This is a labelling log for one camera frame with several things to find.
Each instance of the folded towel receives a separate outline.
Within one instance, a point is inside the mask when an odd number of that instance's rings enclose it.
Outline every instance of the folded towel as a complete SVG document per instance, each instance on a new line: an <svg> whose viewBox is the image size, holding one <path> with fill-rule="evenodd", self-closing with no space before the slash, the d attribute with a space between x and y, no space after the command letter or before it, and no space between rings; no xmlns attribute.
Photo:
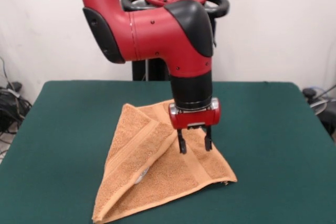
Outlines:
<svg viewBox="0 0 336 224"><path fill-rule="evenodd" d="M212 183L237 181L214 145L212 151L205 150L202 129L183 131L187 154L180 154L168 114L171 102L123 106L96 197L94 223L157 207Z"/></svg>

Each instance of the red robot arm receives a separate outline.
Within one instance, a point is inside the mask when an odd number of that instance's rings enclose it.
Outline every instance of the red robot arm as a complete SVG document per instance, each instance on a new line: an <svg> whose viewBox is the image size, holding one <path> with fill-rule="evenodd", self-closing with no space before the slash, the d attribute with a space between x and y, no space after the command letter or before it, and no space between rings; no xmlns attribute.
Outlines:
<svg viewBox="0 0 336 224"><path fill-rule="evenodd" d="M213 33L207 12L193 0L137 12L124 12L119 0L83 3L91 31L108 60L162 58L166 62L178 111L170 111L172 125L185 153L181 130L204 125L210 131L220 117L220 106L211 106ZM211 139L206 142L210 150Z"/></svg>

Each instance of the orange towel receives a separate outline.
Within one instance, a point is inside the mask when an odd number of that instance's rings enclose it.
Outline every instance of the orange towel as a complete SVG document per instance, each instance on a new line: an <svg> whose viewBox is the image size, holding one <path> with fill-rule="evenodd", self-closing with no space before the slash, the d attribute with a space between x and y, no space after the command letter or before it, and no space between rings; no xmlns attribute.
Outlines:
<svg viewBox="0 0 336 224"><path fill-rule="evenodd" d="M180 154L168 115L171 102L122 108L96 197L94 223L157 207L212 183L237 181L215 146L205 150L202 129L183 131L187 154Z"/></svg>

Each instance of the green tabletop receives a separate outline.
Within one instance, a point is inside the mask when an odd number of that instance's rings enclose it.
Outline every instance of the green tabletop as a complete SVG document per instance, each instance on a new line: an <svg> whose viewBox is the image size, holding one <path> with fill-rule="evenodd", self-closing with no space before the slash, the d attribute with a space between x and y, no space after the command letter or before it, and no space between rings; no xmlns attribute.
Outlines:
<svg viewBox="0 0 336 224"><path fill-rule="evenodd" d="M114 223L336 223L336 148L291 83L214 83L213 139L238 177ZM45 84L0 164L0 223L92 223L124 103L171 98L168 82Z"/></svg>

